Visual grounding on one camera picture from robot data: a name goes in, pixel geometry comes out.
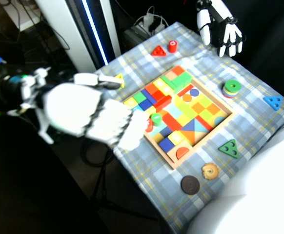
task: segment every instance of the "blue triangle block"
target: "blue triangle block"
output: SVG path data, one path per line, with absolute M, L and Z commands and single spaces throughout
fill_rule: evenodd
M 264 101 L 272 107 L 273 110 L 278 111 L 283 97 L 282 96 L 273 96 L 273 97 L 264 97 Z
M 194 131 L 194 119 L 188 122 L 181 130 L 184 131 Z
M 209 133 L 208 129 L 206 129 L 197 119 L 194 119 L 194 126 L 195 132 Z

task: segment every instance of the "round brown cookie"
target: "round brown cookie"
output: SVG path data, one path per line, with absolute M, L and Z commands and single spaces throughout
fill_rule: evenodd
M 218 167 L 213 163 L 206 163 L 202 167 L 202 171 L 205 179 L 215 179 L 218 177 L 219 174 Z
M 189 195 L 194 195 L 200 190 L 200 183 L 194 176 L 186 175 L 181 180 L 182 190 Z

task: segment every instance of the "purple block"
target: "purple block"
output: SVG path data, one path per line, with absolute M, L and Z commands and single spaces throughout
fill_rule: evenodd
M 152 95 L 149 94 L 148 91 L 146 91 L 145 89 L 143 89 L 141 91 L 141 93 L 144 94 L 144 96 L 147 98 L 147 100 L 149 100 L 153 105 L 156 103 L 156 100 L 152 97 Z
M 139 103 L 139 106 L 142 108 L 142 110 L 146 111 L 152 106 L 152 103 L 149 100 L 145 99 L 143 102 Z
M 161 135 L 163 137 L 167 137 L 171 133 L 172 133 L 172 131 L 171 131 L 171 129 L 169 127 L 165 127 L 163 130 L 161 130 Z
M 162 150 L 165 151 L 165 153 L 175 147 L 175 145 L 168 138 L 162 140 L 160 143 L 158 143 L 158 145 L 161 147 Z

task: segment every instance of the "green triangle block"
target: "green triangle block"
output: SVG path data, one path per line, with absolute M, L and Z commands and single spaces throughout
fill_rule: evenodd
M 234 158 L 240 157 L 238 148 L 236 147 L 235 139 L 228 141 L 226 144 L 221 146 L 219 150 Z

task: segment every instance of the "table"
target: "table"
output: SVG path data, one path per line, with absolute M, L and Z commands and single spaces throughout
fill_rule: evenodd
M 178 51 L 170 54 L 166 45 L 173 39 L 178 42 Z M 157 45 L 166 50 L 166 57 L 150 55 Z M 230 57 L 218 57 L 216 48 L 204 46 L 197 34 L 180 23 L 169 26 L 97 73 L 112 76 L 123 73 L 125 88 L 105 93 L 106 97 L 121 101 L 175 65 L 186 68 L 231 105 L 239 113 L 237 117 L 175 170 L 169 167 L 146 138 L 133 151 L 116 148 L 114 153 L 173 231 L 185 233 L 193 216 L 284 125 L 284 98 L 280 110 L 274 111 L 263 97 L 280 94 Z M 234 99 L 221 94 L 222 85 L 231 78 L 242 85 Z M 239 159 L 218 151 L 220 146 L 233 138 L 241 155 Z M 208 162 L 220 168 L 219 177 L 215 180 L 203 178 L 201 168 Z M 180 181 L 186 175 L 199 180 L 201 188 L 197 194 L 187 195 L 181 190 Z

